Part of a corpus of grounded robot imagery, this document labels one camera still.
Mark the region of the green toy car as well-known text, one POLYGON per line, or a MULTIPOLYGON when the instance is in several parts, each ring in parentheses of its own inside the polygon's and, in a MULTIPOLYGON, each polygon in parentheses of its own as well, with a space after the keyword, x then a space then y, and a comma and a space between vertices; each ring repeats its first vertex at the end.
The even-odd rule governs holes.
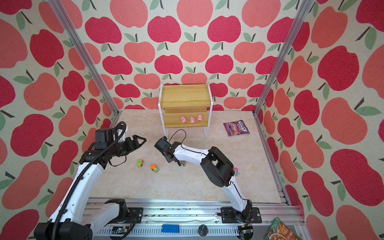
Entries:
POLYGON ((144 160, 138 160, 137 161, 137 167, 142 167, 143 166, 143 164, 144 164, 144 160))

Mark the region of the orange green toy truck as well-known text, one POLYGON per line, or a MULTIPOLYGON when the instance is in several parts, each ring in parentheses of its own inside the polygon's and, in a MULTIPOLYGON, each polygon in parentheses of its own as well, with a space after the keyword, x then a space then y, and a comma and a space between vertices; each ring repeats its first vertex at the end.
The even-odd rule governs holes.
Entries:
POLYGON ((154 173, 157 173, 159 171, 159 168, 154 164, 151 165, 151 169, 154 173))

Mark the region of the pink pig toy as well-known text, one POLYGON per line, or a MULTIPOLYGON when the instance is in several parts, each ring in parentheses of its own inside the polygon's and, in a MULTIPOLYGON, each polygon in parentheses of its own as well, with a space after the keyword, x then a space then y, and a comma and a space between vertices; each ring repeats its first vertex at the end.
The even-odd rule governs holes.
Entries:
POLYGON ((195 121, 196 121, 195 118, 191 116, 191 117, 190 117, 190 123, 191 123, 191 124, 194 124, 195 121))
POLYGON ((203 120, 203 115, 202 114, 198 114, 197 120, 198 120, 198 122, 201 122, 203 120))

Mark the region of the wooden two-tier shelf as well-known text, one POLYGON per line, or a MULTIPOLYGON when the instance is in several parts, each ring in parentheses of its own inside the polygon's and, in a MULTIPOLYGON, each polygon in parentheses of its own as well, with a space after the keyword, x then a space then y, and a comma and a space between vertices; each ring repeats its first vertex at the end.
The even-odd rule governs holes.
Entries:
POLYGON ((213 97, 209 82, 196 85, 164 85, 160 86, 158 109, 161 117, 163 132, 167 137, 169 129, 203 128, 205 138, 209 136, 213 97), (198 122, 198 114, 203 115, 203 120, 198 122), (187 118, 182 123, 181 116, 187 118), (195 118, 195 123, 190 123, 190 117, 195 118))

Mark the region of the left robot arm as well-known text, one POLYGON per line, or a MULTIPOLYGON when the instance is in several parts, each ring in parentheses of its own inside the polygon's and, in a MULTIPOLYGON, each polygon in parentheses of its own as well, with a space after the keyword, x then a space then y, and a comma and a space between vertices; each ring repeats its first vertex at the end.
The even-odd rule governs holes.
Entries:
POLYGON ((86 204, 107 164, 113 157, 125 157, 139 149, 147 140, 134 135, 114 137, 109 130, 95 135, 95 142, 82 155, 76 177, 62 202, 46 223, 39 223, 34 230, 37 240, 91 240, 108 224, 137 222, 123 199, 107 200, 104 206, 87 219, 83 218, 86 204))

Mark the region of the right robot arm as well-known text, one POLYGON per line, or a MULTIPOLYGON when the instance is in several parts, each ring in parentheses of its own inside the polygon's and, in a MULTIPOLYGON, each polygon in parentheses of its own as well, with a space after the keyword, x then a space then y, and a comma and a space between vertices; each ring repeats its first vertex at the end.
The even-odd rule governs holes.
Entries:
POLYGON ((238 187, 234 165, 217 148, 200 150, 185 146, 180 142, 170 143, 166 137, 159 139, 155 148, 166 158, 168 163, 193 163, 202 167, 208 179, 222 188, 230 200, 232 213, 229 218, 239 223, 249 224, 252 218, 252 201, 246 199, 238 187))

